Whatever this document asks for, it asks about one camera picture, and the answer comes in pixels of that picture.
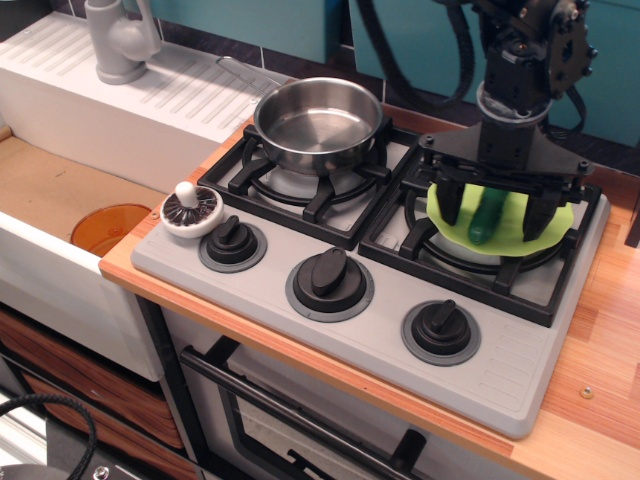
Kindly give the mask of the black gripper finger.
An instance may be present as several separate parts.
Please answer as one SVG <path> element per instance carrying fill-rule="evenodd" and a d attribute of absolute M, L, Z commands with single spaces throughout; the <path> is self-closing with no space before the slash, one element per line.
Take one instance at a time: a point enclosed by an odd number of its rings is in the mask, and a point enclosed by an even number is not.
<path fill-rule="evenodd" d="M 523 238 L 538 239 L 556 212 L 556 195 L 545 192 L 540 196 L 530 196 L 523 218 Z"/>
<path fill-rule="evenodd" d="M 437 183 L 436 197 L 442 219 L 455 225 L 460 212 L 466 185 L 463 182 L 443 177 Z"/>

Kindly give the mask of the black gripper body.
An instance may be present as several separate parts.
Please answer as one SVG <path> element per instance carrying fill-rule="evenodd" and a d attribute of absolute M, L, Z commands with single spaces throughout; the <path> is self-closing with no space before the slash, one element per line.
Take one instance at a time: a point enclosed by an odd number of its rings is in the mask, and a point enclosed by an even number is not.
<path fill-rule="evenodd" d="M 460 130 L 420 138 L 433 181 L 443 177 L 540 196 L 556 195 L 556 208 L 577 197 L 593 163 L 557 145 L 538 126 L 515 127 L 483 120 Z"/>

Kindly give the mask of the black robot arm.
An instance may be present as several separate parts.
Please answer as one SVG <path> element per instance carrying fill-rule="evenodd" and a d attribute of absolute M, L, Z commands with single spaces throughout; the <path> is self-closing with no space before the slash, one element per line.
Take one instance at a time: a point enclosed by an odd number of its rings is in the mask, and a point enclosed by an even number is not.
<path fill-rule="evenodd" d="M 537 239 L 556 210 L 581 198 L 593 164 L 558 142 L 581 131 L 548 126 L 553 101 L 569 97 L 586 114 L 576 83 L 592 72 L 585 1 L 474 1 L 486 59 L 476 93 L 482 120 L 421 143 L 443 220 L 457 222 L 475 184 L 527 195 L 523 237 Z"/>

